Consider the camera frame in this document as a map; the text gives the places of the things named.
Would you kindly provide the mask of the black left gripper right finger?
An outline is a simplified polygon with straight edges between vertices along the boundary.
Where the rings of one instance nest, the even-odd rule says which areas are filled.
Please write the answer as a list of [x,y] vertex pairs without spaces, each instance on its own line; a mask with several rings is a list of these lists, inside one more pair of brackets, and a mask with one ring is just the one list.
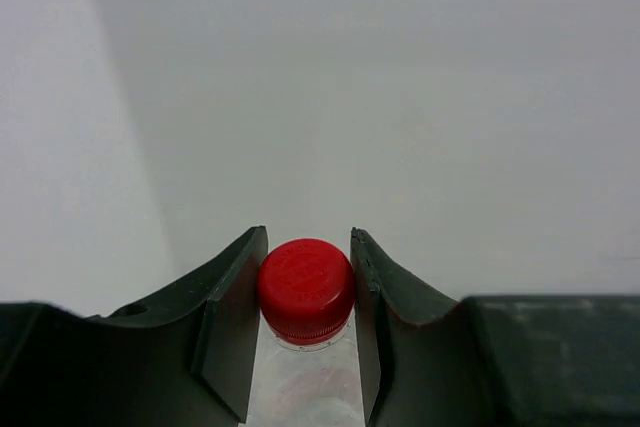
[[369,426],[635,426],[635,295],[456,301],[353,229],[356,333]]

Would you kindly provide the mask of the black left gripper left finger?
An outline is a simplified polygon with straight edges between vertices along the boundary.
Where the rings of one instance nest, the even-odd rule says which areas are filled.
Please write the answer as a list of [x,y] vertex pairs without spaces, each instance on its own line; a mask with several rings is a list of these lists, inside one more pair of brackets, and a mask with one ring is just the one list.
[[1,307],[5,426],[236,426],[247,419],[266,229],[108,316]]

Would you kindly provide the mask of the red label clear bottle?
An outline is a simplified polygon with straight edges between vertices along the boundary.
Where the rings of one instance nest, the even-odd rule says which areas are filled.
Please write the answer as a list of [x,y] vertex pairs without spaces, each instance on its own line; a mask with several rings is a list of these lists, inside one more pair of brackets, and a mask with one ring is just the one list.
[[247,425],[364,425],[355,287],[348,258],[324,240],[292,240],[267,255]]

